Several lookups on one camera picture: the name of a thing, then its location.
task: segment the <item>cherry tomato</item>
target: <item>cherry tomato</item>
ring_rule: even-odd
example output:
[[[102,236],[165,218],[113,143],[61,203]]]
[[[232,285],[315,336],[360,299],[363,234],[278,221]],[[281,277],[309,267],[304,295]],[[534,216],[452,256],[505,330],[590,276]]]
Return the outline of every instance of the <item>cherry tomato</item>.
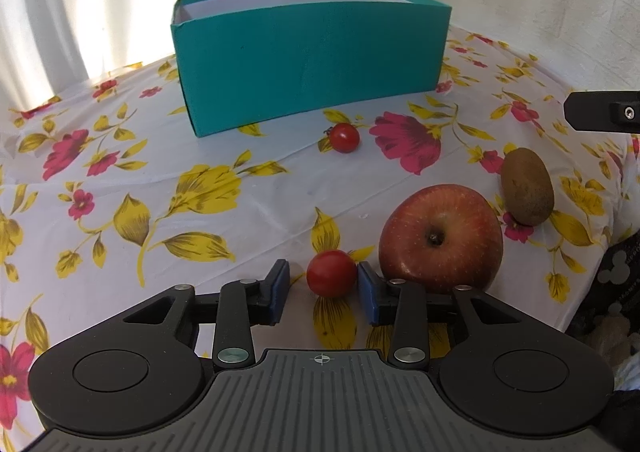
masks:
[[[360,145],[360,134],[353,125],[343,122],[329,129],[329,141],[339,153],[351,153]]]
[[[320,297],[342,297],[353,289],[356,263],[342,250],[327,250],[312,258],[306,268],[306,283]]]

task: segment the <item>metal screw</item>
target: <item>metal screw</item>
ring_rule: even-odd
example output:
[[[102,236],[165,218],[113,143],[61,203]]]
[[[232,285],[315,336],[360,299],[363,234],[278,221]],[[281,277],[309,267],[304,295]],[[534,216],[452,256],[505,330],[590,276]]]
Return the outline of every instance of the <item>metal screw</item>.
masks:
[[[415,364],[425,359],[424,351],[417,347],[401,347],[394,353],[396,360],[405,364]]]
[[[218,353],[218,360],[225,364],[239,364],[249,358],[247,350],[239,347],[228,347]]]

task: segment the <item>teal box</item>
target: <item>teal box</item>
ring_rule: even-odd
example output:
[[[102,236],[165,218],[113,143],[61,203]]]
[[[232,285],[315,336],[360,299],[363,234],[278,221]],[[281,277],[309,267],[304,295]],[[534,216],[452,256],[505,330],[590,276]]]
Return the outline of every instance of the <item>teal box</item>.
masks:
[[[434,0],[178,0],[196,136],[436,87],[451,8]]]

